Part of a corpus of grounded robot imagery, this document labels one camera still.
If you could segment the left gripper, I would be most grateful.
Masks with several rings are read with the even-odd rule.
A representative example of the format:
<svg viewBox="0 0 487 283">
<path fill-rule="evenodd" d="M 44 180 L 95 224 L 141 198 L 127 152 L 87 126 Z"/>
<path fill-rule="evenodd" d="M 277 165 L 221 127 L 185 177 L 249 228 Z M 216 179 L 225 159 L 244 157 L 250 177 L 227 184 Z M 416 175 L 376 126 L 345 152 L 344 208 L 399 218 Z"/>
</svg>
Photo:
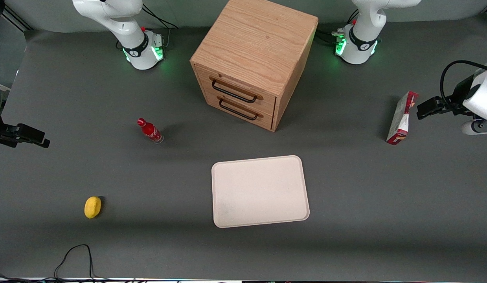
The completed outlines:
<svg viewBox="0 0 487 283">
<path fill-rule="evenodd" d="M 487 120 L 487 70 L 459 82 L 447 101 L 455 113 L 472 113 Z M 417 105 L 418 120 L 446 112 L 447 104 L 438 96 Z"/>
</svg>

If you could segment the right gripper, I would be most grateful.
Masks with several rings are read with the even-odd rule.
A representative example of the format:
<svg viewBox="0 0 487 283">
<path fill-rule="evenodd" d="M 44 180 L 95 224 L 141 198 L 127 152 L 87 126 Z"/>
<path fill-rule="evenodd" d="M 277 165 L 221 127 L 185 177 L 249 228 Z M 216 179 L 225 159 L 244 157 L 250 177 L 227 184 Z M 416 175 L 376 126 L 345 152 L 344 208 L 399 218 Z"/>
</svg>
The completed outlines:
<svg viewBox="0 0 487 283">
<path fill-rule="evenodd" d="M 29 143 L 47 149 L 50 141 L 44 138 L 45 133 L 26 124 L 17 124 L 16 127 L 5 124 L 0 115 L 0 144 L 8 147 L 17 147 L 18 143 Z"/>
</svg>

